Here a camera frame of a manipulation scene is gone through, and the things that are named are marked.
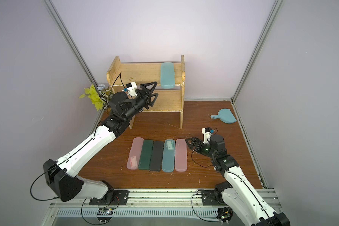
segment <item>wooden table surface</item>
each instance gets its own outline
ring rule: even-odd
[[[120,137],[105,146],[80,171],[79,175],[92,180],[105,180],[114,188],[214,188],[225,179],[212,166],[203,168],[191,159],[187,148],[187,170],[172,173],[127,169],[127,160],[135,137],[148,140],[198,137],[203,139],[201,129],[217,128],[224,137],[227,153],[239,163],[245,176],[254,188],[261,189],[260,180],[254,168],[238,122],[223,123],[212,120],[222,108],[232,106],[229,101],[185,101],[183,129],[180,129],[179,112],[142,112],[136,115],[133,129],[127,129]],[[193,158],[203,166],[211,165],[209,157],[196,152]]]

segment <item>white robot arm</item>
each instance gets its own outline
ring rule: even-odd
[[[110,204],[115,195],[114,189],[105,181],[94,181],[78,176],[82,167],[104,146],[120,136],[129,126],[131,118],[143,108],[153,106],[158,94],[153,94],[157,83],[127,84],[127,90],[134,99],[129,99],[124,92],[115,93],[108,102],[111,112],[94,133],[72,151],[57,161],[48,160],[43,165],[45,179],[50,188],[62,201],[74,197],[92,197],[96,205]],[[230,206],[247,226],[290,226],[283,214],[277,214],[253,188],[235,159],[227,154],[223,137],[213,134],[211,128],[202,129],[204,140],[186,139],[191,150],[211,158],[216,172],[224,176],[226,182],[215,186],[217,202]]]
[[[127,129],[134,115],[154,105],[158,97],[153,93],[156,86],[157,82],[152,82],[141,84],[141,89],[138,89],[135,82],[127,84],[133,99],[129,99],[125,92],[115,93],[107,103],[111,107],[108,118],[93,134],[57,161],[44,163],[46,182],[62,201],[74,197],[93,197],[99,204],[107,205],[113,201],[112,186],[104,181],[82,178],[78,173],[96,153]]]
[[[210,157],[215,171],[226,179],[226,182],[215,186],[216,201],[233,209],[247,226],[290,226],[284,213],[277,214],[257,193],[236,160],[227,154],[223,137],[213,135],[213,131],[203,128],[205,140],[192,137],[186,139],[186,143],[191,150]]]

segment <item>translucent pink pencil case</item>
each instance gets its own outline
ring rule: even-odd
[[[127,162],[127,168],[130,170],[138,169],[143,141],[144,139],[141,137],[136,137],[133,139],[132,147],[131,150],[129,151],[129,158]]]
[[[175,169],[178,172],[187,170],[187,144],[185,139],[176,140]]]

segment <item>teal pencil case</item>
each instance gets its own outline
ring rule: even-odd
[[[171,62],[161,64],[161,87],[164,89],[175,87],[175,66]]]
[[[175,168],[175,147],[175,140],[168,139],[164,142],[162,158],[162,170],[164,172],[171,173]]]

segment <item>black bracket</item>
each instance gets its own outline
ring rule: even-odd
[[[214,190],[199,190],[201,192],[202,205],[204,206],[224,206],[226,203],[218,201]]]
[[[129,194],[129,191],[127,191],[127,190],[114,190],[114,192],[113,192],[114,201],[111,205],[113,205],[113,206],[116,206],[116,205],[125,206],[125,205],[127,205],[128,194]],[[102,199],[92,198],[92,199],[90,199],[89,205],[100,206],[100,205],[108,205],[108,204],[106,204],[105,201],[102,200]]]

